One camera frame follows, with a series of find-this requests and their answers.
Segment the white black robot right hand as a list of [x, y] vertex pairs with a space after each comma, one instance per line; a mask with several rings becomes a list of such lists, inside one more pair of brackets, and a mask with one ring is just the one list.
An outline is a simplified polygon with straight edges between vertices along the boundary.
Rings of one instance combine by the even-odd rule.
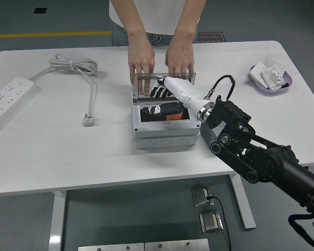
[[177, 99], [174, 102], [142, 108], [142, 112], [159, 117], [176, 115], [181, 113], [184, 108], [189, 108], [199, 121], [204, 122], [215, 106], [188, 80], [175, 77], [165, 77], [157, 80], [149, 96], [163, 99], [174, 96]]

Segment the person's right hand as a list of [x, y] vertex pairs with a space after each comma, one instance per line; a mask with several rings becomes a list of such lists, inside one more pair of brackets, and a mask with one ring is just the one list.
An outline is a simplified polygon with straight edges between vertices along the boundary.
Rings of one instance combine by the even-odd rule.
[[130, 36], [128, 45], [128, 66], [130, 82], [134, 84], [135, 73], [153, 73], [155, 53], [147, 37]]

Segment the person's left hand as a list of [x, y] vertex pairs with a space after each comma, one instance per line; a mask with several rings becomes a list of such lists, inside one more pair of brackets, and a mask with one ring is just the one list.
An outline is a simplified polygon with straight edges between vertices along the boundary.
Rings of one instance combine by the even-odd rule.
[[194, 51], [191, 41], [174, 38], [165, 54], [170, 75], [194, 72]]

